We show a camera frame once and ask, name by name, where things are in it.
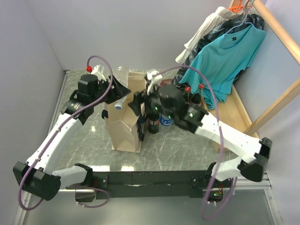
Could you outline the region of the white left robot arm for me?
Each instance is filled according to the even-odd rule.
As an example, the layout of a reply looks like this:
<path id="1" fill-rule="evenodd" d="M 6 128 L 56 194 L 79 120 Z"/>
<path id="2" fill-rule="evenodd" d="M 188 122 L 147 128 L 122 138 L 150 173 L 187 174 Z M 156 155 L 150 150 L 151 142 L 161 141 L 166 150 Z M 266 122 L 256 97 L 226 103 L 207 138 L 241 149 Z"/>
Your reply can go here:
<path id="1" fill-rule="evenodd" d="M 13 173 L 19 192 L 26 191 L 42 200 L 53 199 L 60 189 L 79 184 L 82 188 L 93 185 L 92 168 L 75 164 L 56 171 L 55 164 L 66 144 L 94 113 L 100 103 L 111 104 L 126 97 L 131 91 L 128 84 L 114 76 L 98 79 L 96 75 L 82 75 L 69 100 L 64 104 L 56 125 L 37 151 L 25 163 L 17 162 Z"/>

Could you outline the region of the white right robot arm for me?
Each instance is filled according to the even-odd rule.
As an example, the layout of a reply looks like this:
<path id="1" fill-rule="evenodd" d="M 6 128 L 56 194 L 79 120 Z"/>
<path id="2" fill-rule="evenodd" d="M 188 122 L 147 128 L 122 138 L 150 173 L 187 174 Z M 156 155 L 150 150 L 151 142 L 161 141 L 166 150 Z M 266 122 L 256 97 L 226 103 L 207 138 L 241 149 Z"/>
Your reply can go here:
<path id="1" fill-rule="evenodd" d="M 170 84 L 151 93 L 146 90 L 136 92 L 128 106 L 140 116 L 141 105 L 146 113 L 169 116 L 179 128 L 213 140 L 237 155 L 233 160 L 213 165 L 211 172 L 205 175 L 209 186 L 215 187 L 228 178 L 239 176 L 253 182 L 262 181 L 270 157 L 270 139 L 249 136 L 218 121 L 205 109 L 187 103 L 182 92 Z"/>

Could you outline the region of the Pocari bottle blue cap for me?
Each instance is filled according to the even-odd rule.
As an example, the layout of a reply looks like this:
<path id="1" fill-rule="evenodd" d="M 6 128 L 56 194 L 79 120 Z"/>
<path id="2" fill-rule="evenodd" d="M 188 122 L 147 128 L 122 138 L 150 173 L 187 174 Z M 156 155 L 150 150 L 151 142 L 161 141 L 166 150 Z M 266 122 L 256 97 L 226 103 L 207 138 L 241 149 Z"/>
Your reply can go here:
<path id="1" fill-rule="evenodd" d="M 128 87 L 128 74 L 129 69 L 125 66 L 117 67 L 114 71 L 114 77 L 126 88 Z M 117 100 L 114 104 L 115 109 L 122 109 L 126 98 L 127 96 Z"/>
<path id="2" fill-rule="evenodd" d="M 159 130 L 162 133 L 168 133 L 171 130 L 172 126 L 172 118 L 171 116 L 160 115 L 160 125 Z"/>

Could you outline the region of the beige canvas tote bag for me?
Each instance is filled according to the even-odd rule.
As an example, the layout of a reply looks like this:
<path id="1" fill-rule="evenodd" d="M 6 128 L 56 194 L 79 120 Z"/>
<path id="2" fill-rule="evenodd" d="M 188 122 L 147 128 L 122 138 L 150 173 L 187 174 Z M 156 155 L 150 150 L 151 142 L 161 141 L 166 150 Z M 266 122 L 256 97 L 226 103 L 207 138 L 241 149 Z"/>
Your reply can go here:
<path id="1" fill-rule="evenodd" d="M 138 116 L 134 114 L 128 103 L 133 101 L 135 92 L 146 88 L 145 75 L 142 72 L 129 72 L 128 89 L 131 90 L 131 93 L 127 95 L 121 109 L 115 109 L 114 103 L 104 105 L 102 113 L 113 150 L 140 152 L 142 141 L 139 127 L 144 131 L 144 125 L 140 125 Z"/>

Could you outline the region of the cola bottle red cap front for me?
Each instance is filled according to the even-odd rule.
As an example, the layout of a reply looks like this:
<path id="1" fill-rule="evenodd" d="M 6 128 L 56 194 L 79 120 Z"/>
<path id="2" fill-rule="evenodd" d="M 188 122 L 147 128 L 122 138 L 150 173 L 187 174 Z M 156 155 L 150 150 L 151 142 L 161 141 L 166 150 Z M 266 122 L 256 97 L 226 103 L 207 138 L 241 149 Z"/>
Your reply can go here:
<path id="1" fill-rule="evenodd" d="M 192 98 L 192 93 L 191 93 L 191 88 L 189 86 L 186 86 L 184 88 L 183 97 L 184 97 L 186 102 L 190 103 L 190 100 Z"/>

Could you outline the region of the cola bottle red cap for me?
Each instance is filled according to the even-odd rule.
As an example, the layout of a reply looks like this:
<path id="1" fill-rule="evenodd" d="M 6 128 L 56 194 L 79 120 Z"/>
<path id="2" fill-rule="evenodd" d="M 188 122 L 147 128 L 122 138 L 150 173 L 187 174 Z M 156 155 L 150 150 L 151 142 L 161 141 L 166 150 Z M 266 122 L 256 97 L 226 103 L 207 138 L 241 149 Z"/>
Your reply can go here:
<path id="1" fill-rule="evenodd" d="M 190 103 L 190 100 L 192 98 L 192 93 L 191 93 L 191 88 L 189 86 L 186 86 L 184 88 L 183 97 L 184 97 L 186 102 Z"/>
<path id="2" fill-rule="evenodd" d="M 151 134 L 157 134 L 159 132 L 159 120 L 160 116 L 158 112 L 152 112 L 148 115 L 148 131 Z"/>
<path id="3" fill-rule="evenodd" d="M 190 103 L 201 106 L 203 101 L 203 90 L 205 88 L 205 85 L 203 83 L 200 83 L 198 85 L 198 90 L 192 95 L 190 99 Z"/>

